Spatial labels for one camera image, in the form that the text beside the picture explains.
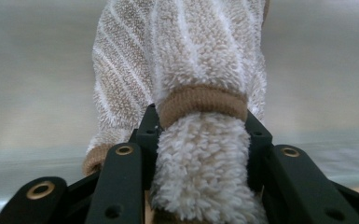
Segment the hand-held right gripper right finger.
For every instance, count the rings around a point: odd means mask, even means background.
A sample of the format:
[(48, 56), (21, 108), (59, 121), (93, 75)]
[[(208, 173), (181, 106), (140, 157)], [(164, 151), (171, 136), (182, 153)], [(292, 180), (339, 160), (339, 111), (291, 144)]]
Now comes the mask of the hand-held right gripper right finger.
[(250, 134), (247, 184), (251, 190), (262, 190), (262, 160), (265, 151), (272, 145), (272, 135), (251, 112), (248, 112), (245, 129)]

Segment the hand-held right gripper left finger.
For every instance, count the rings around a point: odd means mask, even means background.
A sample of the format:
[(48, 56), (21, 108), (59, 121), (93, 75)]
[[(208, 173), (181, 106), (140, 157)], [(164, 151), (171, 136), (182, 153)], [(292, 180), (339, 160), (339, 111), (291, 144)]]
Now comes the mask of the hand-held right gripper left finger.
[(143, 190), (150, 190), (156, 170), (159, 136), (162, 129), (154, 104), (149, 105), (140, 125), (133, 131), (131, 142), (136, 146), (136, 165), (140, 172)]

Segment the metal wire shelf rack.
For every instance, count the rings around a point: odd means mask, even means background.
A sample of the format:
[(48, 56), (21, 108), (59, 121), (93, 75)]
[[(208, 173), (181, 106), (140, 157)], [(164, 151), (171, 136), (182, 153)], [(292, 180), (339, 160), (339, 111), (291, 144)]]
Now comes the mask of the metal wire shelf rack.
[[(82, 176), (104, 3), (0, 0), (0, 210), (35, 178)], [(274, 142), (359, 189), (359, 0), (270, 0), (262, 47)]]

